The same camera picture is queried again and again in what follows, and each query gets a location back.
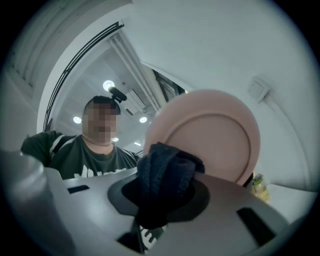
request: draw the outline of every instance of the dark towel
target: dark towel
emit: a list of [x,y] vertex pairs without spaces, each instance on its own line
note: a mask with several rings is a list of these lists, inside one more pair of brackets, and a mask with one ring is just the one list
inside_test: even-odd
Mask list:
[[184,200],[195,172],[205,172],[196,156],[158,142],[137,163],[140,187],[138,223],[146,229],[167,224],[167,214]]

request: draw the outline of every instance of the bottle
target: bottle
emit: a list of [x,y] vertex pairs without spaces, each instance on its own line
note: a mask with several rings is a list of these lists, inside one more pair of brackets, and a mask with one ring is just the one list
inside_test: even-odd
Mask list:
[[264,176],[260,173],[253,174],[252,194],[261,199],[265,203],[270,199],[268,189],[264,182]]

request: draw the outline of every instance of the man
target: man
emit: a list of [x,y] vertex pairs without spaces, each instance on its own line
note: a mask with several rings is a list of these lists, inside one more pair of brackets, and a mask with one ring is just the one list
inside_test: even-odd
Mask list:
[[101,176],[137,166],[139,157],[112,144],[119,105],[105,96],[93,97],[84,107],[82,134],[66,138],[56,131],[27,137],[22,153],[57,169],[62,179]]

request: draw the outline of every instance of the dark hair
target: dark hair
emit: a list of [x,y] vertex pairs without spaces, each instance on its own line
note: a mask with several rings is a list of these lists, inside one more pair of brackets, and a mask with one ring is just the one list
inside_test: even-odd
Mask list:
[[116,110],[116,115],[121,115],[121,110],[118,105],[113,99],[106,97],[106,96],[94,96],[92,99],[88,101],[88,103],[85,105],[83,114],[88,113],[89,105],[93,104],[110,104],[112,109]]

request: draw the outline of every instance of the man's arm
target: man's arm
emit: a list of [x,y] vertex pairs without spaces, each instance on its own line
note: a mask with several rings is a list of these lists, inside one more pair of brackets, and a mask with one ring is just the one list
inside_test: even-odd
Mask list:
[[133,155],[133,157],[134,157],[135,161],[136,161],[136,162],[138,162],[138,161],[139,161],[139,159],[140,159],[140,156],[138,156],[136,153],[133,153],[133,152],[131,152],[131,153],[132,153],[132,155]]
[[40,132],[27,137],[22,144],[21,152],[38,159],[45,167],[50,163],[50,148],[62,133],[55,130]]

